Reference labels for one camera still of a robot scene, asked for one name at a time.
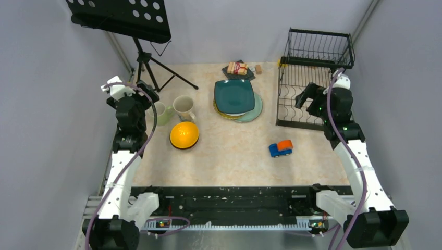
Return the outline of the teal square plate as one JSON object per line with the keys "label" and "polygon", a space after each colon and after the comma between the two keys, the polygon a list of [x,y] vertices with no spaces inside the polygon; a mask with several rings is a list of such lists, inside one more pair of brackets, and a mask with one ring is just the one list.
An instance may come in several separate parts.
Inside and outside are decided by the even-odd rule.
{"label": "teal square plate", "polygon": [[222,113],[237,114],[254,109],[254,90],[249,80],[221,80],[214,85],[214,101]]}

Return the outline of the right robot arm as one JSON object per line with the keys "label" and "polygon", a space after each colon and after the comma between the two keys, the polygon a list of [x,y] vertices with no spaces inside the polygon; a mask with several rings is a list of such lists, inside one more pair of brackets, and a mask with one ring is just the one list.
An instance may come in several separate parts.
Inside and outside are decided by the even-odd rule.
{"label": "right robot arm", "polygon": [[324,135],[345,168],[355,203],[316,184],[313,196],[305,201],[307,211],[313,215],[325,211],[338,222],[343,236],[337,249],[344,243],[353,249],[396,245],[409,224],[409,216],[394,206],[378,180],[362,129],[352,120],[351,91],[344,87],[327,90],[311,82],[296,96],[296,107],[308,98],[312,102],[306,110],[322,119]]}

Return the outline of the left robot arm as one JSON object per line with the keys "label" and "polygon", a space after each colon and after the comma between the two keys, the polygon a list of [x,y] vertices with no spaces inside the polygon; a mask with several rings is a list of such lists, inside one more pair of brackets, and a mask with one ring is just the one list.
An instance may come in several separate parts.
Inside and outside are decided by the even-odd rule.
{"label": "left robot arm", "polygon": [[115,109],[118,123],[109,179],[100,203],[82,226],[84,248],[137,249],[148,217],[167,209],[166,199],[155,193],[143,193],[128,205],[134,174],[158,125],[154,103],[159,96],[142,80],[131,85],[118,76],[109,79],[101,90],[110,95],[106,102]]}

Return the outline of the blue orange toy car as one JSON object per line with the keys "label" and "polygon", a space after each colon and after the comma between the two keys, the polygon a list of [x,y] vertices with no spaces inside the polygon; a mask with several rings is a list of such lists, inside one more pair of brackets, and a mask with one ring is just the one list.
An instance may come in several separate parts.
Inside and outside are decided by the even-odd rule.
{"label": "blue orange toy car", "polygon": [[268,149],[271,157],[273,158],[288,156],[293,152],[293,144],[291,140],[287,139],[269,145]]}

